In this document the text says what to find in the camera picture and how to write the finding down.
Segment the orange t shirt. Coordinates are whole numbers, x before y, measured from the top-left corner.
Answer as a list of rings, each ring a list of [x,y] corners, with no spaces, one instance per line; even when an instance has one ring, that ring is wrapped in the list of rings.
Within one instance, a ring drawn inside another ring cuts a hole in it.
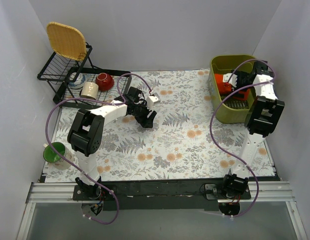
[[[217,84],[218,92],[221,96],[226,97],[232,92],[234,92],[235,90],[240,88],[240,87],[233,88],[228,84],[223,84],[223,74],[215,73],[214,77],[215,77],[215,81]],[[250,89],[246,88],[234,94],[232,98],[235,100],[239,100],[239,101],[246,101],[248,99],[249,94],[250,94]]]

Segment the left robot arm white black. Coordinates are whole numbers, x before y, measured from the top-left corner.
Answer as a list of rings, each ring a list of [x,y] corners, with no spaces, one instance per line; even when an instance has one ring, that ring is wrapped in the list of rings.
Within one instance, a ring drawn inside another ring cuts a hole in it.
[[[99,108],[77,111],[67,141],[78,160],[81,176],[75,182],[90,200],[98,199],[101,194],[101,176],[98,172],[96,152],[102,143],[104,126],[118,118],[131,115],[142,128],[153,128],[157,112],[154,106],[161,102],[160,97],[151,93],[145,97],[143,92],[130,87],[128,92],[116,97],[110,104]]]

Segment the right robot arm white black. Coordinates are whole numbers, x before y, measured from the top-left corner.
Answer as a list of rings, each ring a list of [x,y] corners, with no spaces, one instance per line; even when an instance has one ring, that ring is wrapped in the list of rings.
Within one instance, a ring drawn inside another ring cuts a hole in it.
[[[249,166],[253,163],[258,148],[266,137],[273,133],[285,103],[278,99],[274,90],[274,72],[269,70],[265,61],[255,61],[252,71],[244,76],[240,71],[232,71],[237,75],[235,89],[248,86],[254,88],[256,98],[245,118],[245,137],[239,158],[223,179],[221,193],[227,199],[243,195],[248,188],[250,176]]]

